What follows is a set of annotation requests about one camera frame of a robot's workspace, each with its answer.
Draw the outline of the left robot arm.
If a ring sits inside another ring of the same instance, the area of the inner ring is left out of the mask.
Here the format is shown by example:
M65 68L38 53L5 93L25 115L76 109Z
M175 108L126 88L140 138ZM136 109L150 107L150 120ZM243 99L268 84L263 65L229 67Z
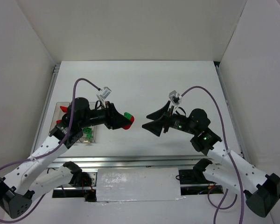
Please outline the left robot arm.
M87 99L76 98L41 146L12 172L0 177L0 207L16 219L29 209L33 201L56 187L66 184L91 186L90 176L72 161L54 171L48 172L47 168L82 138L84 128L105 125L112 130L127 130L133 122L131 114L120 114L109 101L91 109Z

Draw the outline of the red curved lego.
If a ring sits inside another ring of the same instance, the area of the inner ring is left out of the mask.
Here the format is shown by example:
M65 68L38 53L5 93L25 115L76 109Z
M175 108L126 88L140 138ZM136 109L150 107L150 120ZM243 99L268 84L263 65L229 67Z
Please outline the red curved lego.
M68 111L68 107L66 107L66 106L60 106L60 109L64 113L67 113L67 111Z

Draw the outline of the green rounded lego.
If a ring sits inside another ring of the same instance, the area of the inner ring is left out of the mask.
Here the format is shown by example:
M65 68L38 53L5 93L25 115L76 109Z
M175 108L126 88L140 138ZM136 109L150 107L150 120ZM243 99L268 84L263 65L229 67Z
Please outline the green rounded lego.
M128 119L131 118L131 114L129 114L129 113L127 113L127 112L124 113L124 116L125 116L126 118L128 118Z

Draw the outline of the red and green round lego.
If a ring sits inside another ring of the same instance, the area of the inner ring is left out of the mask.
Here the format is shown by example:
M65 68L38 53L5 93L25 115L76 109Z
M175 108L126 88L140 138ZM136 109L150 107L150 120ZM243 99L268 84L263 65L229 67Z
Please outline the red and green round lego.
M123 127L123 129L128 130L132 126L135 119L133 115L124 115L124 117L130 121L128 125Z

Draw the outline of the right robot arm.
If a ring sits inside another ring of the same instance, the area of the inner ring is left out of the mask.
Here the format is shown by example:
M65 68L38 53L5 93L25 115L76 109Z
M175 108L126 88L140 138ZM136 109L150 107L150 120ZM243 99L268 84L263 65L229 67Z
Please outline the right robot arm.
M193 148L206 156L195 166L198 175L218 183L236 194L244 195L244 203L257 216L266 217L280 199L280 177L257 169L240 155L228 149L221 138L209 129L210 120L203 109L194 109L189 116L175 114L167 102L147 115L150 122L142 128L156 136L170 128L193 135Z

